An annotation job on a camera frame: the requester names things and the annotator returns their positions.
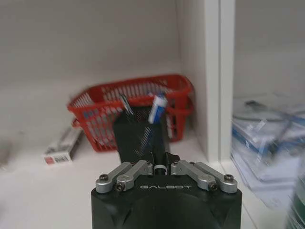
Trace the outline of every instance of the basket handle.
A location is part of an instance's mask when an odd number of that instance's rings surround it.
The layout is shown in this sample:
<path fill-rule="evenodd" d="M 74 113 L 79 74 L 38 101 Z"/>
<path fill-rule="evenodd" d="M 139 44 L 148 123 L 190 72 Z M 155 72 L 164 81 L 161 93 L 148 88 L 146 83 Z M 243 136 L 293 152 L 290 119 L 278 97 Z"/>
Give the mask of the basket handle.
<path fill-rule="evenodd" d="M 188 116 L 194 111 L 194 104 L 192 103 L 190 98 L 188 98 L 187 103 L 188 103 L 188 106 L 189 106 L 189 108 L 187 108 L 187 109 L 175 109 L 175 108 L 172 108 L 172 107 L 167 107 L 166 111 L 168 111 L 169 113 L 172 113 L 172 114 L 175 113 L 175 114 L 178 114 L 178 115 Z"/>
<path fill-rule="evenodd" d="M 72 124 L 71 124 L 71 125 L 72 125 L 72 127 L 74 127 L 74 128 L 75 128 L 75 127 L 79 127 L 79 126 L 81 126 L 81 125 L 80 125 L 80 122 L 78 121 L 78 119 L 77 119 L 77 118 L 74 118 L 74 119 L 73 119 L 73 121 L 72 121 Z"/>

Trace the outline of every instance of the blue and white packaging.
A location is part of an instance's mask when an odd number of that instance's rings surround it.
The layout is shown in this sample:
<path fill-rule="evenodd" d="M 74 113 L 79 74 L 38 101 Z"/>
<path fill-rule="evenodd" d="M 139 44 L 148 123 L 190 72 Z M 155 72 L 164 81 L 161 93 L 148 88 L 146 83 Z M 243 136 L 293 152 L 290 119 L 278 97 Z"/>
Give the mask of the blue and white packaging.
<path fill-rule="evenodd" d="M 162 114 L 165 111 L 167 105 L 167 99 L 163 94 L 155 96 L 152 103 L 152 110 L 148 117 L 150 124 L 157 123 L 160 121 Z"/>

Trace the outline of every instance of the white shelf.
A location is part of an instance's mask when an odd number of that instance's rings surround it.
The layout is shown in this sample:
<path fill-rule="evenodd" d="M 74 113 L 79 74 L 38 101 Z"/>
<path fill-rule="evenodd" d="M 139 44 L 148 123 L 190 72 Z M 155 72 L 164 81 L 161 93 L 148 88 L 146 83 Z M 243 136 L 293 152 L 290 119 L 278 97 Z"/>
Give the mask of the white shelf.
<path fill-rule="evenodd" d="M 41 153 L 45 148 L 23 151 L 8 172 L 0 173 L 0 228 L 90 229 L 90 191 L 96 178 L 120 164 L 117 152 L 95 153 L 84 138 L 73 163 L 49 167 Z M 193 131 L 171 144 L 171 152 L 187 161 L 206 163 Z M 211 167 L 223 173 L 220 163 Z M 255 228 L 243 207 L 242 229 Z"/>

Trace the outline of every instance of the white wall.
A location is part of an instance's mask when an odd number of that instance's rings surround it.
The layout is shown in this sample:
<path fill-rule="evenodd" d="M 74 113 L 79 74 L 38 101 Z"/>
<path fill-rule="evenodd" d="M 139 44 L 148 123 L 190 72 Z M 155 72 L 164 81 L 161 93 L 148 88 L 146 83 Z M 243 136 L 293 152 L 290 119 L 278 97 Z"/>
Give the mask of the white wall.
<path fill-rule="evenodd" d="M 218 1 L 178 0 L 182 72 L 195 90 L 194 129 L 209 161 L 219 153 Z"/>
<path fill-rule="evenodd" d="M 235 96 L 304 96 L 304 12 L 303 0 L 236 0 Z"/>
<path fill-rule="evenodd" d="M 1 2 L 0 135 L 47 144 L 79 89 L 180 72 L 175 10 L 174 0 Z"/>

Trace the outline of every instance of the black screw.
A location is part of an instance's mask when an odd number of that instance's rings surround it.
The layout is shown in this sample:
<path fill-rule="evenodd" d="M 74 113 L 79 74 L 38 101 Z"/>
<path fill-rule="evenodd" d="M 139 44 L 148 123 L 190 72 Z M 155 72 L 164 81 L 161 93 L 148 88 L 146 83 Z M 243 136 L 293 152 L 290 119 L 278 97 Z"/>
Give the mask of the black screw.
<path fill-rule="evenodd" d="M 212 182 L 208 185 L 208 188 L 210 191 L 215 192 L 218 189 L 218 186 L 216 183 Z"/>
<path fill-rule="evenodd" d="M 225 181 L 233 181 L 233 180 L 234 180 L 234 177 L 233 177 L 233 175 L 231 175 L 231 174 L 226 174 L 226 175 L 224 176 L 224 180 L 225 180 Z"/>
<path fill-rule="evenodd" d="M 108 175 L 107 174 L 100 175 L 100 180 L 108 180 Z"/>
<path fill-rule="evenodd" d="M 118 183 L 115 185 L 115 190 L 117 190 L 118 192 L 122 192 L 125 188 L 125 185 L 123 183 Z"/>

